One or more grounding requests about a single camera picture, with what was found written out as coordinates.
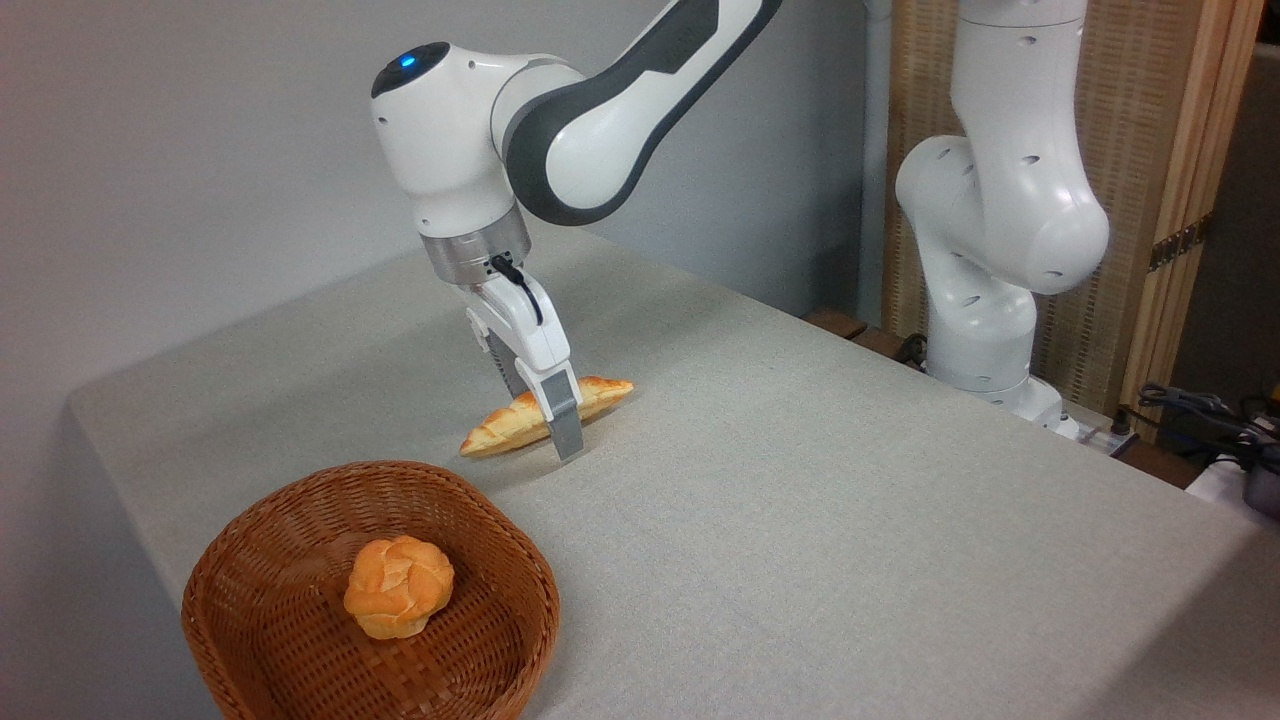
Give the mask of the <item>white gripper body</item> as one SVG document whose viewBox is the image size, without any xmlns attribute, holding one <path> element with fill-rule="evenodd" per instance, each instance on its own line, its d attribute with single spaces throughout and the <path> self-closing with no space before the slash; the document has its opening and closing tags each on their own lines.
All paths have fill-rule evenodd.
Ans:
<svg viewBox="0 0 1280 720">
<path fill-rule="evenodd" d="M 521 282 L 503 275 L 481 284 L 466 284 L 466 316 L 477 342 L 488 350 L 486 337 L 498 334 L 517 355 L 517 368 L 544 377 L 570 363 L 570 342 L 554 304 L 530 274 Z"/>
</svg>

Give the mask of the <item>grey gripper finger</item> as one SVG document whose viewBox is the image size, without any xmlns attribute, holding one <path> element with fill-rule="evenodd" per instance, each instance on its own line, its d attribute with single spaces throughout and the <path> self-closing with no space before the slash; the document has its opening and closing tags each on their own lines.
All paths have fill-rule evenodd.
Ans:
<svg viewBox="0 0 1280 720">
<path fill-rule="evenodd" d="M 511 397 L 517 398 L 529 392 L 529 383 L 517 368 L 516 352 L 498 334 L 489 334 L 486 346 Z"/>
<path fill-rule="evenodd" d="M 559 460 L 571 461 L 584 450 L 580 392 L 572 365 L 562 363 L 540 377 L 535 382 L 534 393 Z"/>
</svg>

